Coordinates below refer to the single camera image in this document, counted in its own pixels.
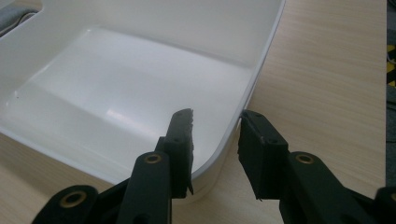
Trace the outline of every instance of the tray bottom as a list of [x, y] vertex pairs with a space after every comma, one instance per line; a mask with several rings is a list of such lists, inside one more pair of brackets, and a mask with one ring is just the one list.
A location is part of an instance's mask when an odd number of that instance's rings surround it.
[[0, 122], [43, 153], [117, 183], [155, 148], [172, 114], [189, 107], [196, 171], [217, 149], [251, 76], [238, 64], [93, 28], [15, 90]]

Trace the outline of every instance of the white plastic tray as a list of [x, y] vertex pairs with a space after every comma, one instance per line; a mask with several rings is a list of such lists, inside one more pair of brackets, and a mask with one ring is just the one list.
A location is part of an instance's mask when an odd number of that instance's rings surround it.
[[111, 183], [194, 111], [195, 191], [216, 180], [283, 0], [43, 0], [0, 39], [0, 132]]

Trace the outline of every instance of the wooden table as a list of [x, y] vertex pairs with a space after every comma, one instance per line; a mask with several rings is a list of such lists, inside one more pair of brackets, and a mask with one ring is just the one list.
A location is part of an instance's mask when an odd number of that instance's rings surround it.
[[[385, 185], [386, 1], [289, 0], [249, 109], [290, 151], [319, 156], [348, 188]], [[256, 201], [233, 141], [201, 200], [175, 205], [174, 223], [282, 223], [278, 201]], [[109, 184], [0, 135], [0, 222], [30, 223], [60, 189]]]

